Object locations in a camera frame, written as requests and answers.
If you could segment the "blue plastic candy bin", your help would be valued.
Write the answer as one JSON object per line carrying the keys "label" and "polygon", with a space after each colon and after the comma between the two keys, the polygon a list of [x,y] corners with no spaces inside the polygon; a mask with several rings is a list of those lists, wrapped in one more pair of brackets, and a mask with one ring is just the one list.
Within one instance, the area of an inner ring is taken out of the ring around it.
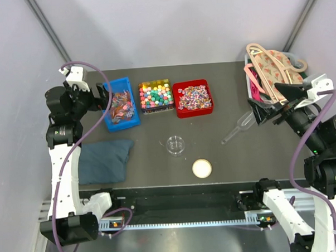
{"label": "blue plastic candy bin", "polygon": [[128,77],[110,82],[113,92],[109,114],[105,117],[109,132],[118,132],[140,124],[139,114]]}

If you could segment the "clear plastic scoop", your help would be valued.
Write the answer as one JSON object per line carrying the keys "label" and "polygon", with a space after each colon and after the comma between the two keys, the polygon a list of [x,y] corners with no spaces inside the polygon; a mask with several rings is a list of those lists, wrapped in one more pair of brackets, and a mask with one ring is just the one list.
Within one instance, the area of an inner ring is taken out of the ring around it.
{"label": "clear plastic scoop", "polygon": [[239,134],[239,132],[244,132],[249,130],[256,122],[255,115],[252,111],[247,112],[242,117],[240,117],[236,123],[235,128],[229,132],[222,140],[221,144],[225,145],[234,136]]}

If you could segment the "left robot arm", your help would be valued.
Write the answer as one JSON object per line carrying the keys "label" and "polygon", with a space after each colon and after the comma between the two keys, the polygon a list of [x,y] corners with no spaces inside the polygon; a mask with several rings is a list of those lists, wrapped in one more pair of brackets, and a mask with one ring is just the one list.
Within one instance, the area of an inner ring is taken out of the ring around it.
{"label": "left robot arm", "polygon": [[113,216],[119,202],[106,192],[92,196],[83,205],[79,196],[79,158],[82,137],[80,123],[87,111],[96,112],[108,106],[110,94],[97,84],[98,97],[92,91],[64,83],[48,90],[46,104],[50,110],[46,133],[52,163],[52,198],[47,220],[40,223],[41,234],[54,244],[74,245],[96,240],[99,220],[105,213]]}

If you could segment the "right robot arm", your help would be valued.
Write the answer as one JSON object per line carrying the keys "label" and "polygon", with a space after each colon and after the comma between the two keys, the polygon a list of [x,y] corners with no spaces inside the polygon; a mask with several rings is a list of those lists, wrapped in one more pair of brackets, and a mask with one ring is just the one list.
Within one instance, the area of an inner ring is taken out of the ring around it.
{"label": "right robot arm", "polygon": [[293,175],[291,185],[314,200],[314,226],[309,226],[285,198],[279,182],[263,178],[255,183],[253,202],[268,208],[283,228],[290,252],[336,252],[336,115],[324,120],[336,100],[330,79],[297,84],[276,83],[286,104],[267,104],[249,99],[257,123],[286,122],[300,137],[290,161],[293,172],[303,146],[312,156],[304,161],[308,187],[301,187]]}

